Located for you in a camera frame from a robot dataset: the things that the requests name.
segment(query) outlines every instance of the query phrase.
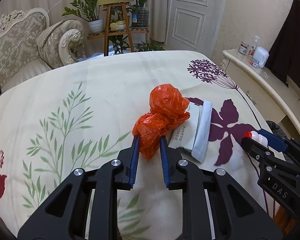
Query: floral bedding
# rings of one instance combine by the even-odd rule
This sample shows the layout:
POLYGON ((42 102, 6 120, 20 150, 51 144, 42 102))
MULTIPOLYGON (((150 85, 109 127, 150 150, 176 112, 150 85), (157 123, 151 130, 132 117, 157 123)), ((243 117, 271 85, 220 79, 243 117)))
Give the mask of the floral bedding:
MULTIPOLYGON (((240 146, 244 132, 269 127, 242 90, 197 52, 129 53, 46 72, 0 97, 0 217, 15 236, 72 170, 97 169, 131 146, 151 90, 164 83, 212 102, 207 154, 196 164, 224 168, 273 216, 279 205, 257 185, 258 163, 240 146)), ((182 194, 166 189, 160 154, 140 155, 133 190, 118 192, 118 227, 124 240, 181 234, 182 194)))

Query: sofa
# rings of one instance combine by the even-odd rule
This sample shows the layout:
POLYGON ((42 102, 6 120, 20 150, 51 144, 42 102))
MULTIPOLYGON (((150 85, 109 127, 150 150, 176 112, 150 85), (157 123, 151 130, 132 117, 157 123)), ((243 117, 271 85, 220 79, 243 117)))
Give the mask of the sofa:
POLYGON ((84 28, 75 19, 50 26, 42 8, 13 11, 0 19, 0 86, 2 92, 84 56, 84 28))

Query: red bottle cap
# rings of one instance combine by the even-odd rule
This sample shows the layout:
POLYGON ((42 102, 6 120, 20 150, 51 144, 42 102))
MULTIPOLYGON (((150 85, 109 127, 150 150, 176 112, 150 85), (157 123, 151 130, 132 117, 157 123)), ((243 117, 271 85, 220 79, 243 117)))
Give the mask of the red bottle cap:
POLYGON ((245 132, 245 134, 243 135, 243 137, 252 138, 252 133, 251 132, 245 132))

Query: white door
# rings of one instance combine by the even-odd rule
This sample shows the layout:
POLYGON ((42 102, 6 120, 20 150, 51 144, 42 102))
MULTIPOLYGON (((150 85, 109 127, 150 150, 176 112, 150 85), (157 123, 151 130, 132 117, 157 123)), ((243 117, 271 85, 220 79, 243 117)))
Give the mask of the white door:
POLYGON ((211 58, 226 0, 169 0, 166 46, 211 58))

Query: dresser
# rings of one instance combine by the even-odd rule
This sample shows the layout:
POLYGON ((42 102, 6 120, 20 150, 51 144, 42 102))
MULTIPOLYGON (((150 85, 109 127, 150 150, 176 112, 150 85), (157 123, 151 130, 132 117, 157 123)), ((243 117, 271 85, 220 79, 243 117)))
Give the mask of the dresser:
POLYGON ((287 87, 267 68, 254 68, 237 49, 224 50, 220 67, 246 93, 265 120, 280 125, 300 140, 300 89, 288 78, 287 87))

